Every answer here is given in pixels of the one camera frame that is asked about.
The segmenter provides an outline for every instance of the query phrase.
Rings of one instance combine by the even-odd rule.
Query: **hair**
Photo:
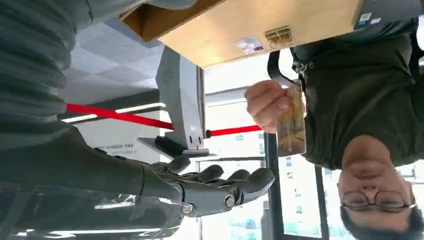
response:
[[[340,217],[344,227],[358,240],[423,239],[424,219],[421,210],[417,206],[411,209],[409,228],[403,232],[356,226],[343,206],[340,206]]]

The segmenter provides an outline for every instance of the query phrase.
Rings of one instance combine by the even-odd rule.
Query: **gold card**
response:
[[[291,85],[288,88],[287,96],[291,99],[291,108],[278,121],[279,157],[306,153],[305,105],[301,87]]]

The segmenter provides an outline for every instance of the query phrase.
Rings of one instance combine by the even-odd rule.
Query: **glasses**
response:
[[[368,197],[361,191],[348,191],[343,195],[342,206],[351,209],[378,206],[384,210],[399,210],[413,208],[416,204],[405,203],[401,194],[397,191],[379,191],[375,195],[374,203],[370,203]]]

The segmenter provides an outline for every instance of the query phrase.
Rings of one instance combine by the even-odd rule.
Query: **sticker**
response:
[[[373,19],[373,20],[371,20],[371,23],[370,24],[378,24],[381,20],[382,20],[381,17],[380,18]]]
[[[293,44],[292,31],[289,26],[266,31],[265,37],[271,49],[286,48]]]
[[[234,43],[243,50],[246,55],[255,54],[265,49],[262,42],[256,36],[248,36]]]
[[[362,14],[362,16],[360,16],[359,22],[361,23],[361,22],[365,22],[365,21],[370,20],[371,14],[372,14],[372,12]]]

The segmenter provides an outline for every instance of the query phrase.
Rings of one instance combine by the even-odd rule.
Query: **man's hand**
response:
[[[287,97],[287,90],[278,82],[266,80],[250,86],[244,97],[247,100],[247,112],[254,122],[264,132],[277,132],[278,118],[291,107],[291,100]]]

